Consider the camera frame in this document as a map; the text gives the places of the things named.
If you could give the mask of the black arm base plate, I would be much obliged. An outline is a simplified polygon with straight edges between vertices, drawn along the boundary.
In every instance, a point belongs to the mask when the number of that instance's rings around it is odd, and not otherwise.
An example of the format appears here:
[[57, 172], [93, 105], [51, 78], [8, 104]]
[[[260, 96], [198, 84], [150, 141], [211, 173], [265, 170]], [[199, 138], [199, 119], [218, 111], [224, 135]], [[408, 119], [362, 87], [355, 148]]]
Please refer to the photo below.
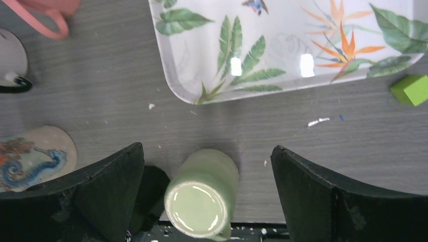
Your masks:
[[[150, 231], [127, 234], [125, 241], [210, 241], [189, 237], [178, 231], [168, 221], [159, 221]], [[291, 241], [287, 226], [275, 223], [237, 223], [231, 225], [228, 241]]]

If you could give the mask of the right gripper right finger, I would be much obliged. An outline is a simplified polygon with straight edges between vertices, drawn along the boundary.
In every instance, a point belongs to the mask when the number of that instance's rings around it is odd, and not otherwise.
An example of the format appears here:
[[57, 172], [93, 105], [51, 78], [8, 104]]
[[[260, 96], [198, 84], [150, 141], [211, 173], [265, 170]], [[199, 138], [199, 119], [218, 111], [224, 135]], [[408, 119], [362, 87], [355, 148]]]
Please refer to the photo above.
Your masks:
[[273, 174], [291, 241], [427, 241], [427, 196], [369, 185], [276, 146]]

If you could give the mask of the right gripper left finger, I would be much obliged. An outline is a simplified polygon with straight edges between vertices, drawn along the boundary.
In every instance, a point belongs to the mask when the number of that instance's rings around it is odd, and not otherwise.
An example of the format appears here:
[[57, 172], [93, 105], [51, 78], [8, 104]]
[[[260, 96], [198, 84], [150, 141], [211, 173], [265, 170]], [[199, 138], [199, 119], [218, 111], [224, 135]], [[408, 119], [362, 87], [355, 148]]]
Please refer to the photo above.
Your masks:
[[1, 193], [1, 241], [125, 241], [144, 170], [141, 143], [22, 192]]

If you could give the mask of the light green mug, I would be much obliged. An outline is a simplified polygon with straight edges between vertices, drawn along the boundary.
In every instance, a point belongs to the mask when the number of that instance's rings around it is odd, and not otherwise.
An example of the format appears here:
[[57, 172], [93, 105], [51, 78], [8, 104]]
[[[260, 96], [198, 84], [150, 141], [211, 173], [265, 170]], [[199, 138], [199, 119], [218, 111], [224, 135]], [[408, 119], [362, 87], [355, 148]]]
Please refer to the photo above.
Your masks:
[[187, 236], [227, 241], [238, 186], [239, 171], [228, 155], [216, 149], [198, 150], [171, 179], [164, 196], [165, 212]]

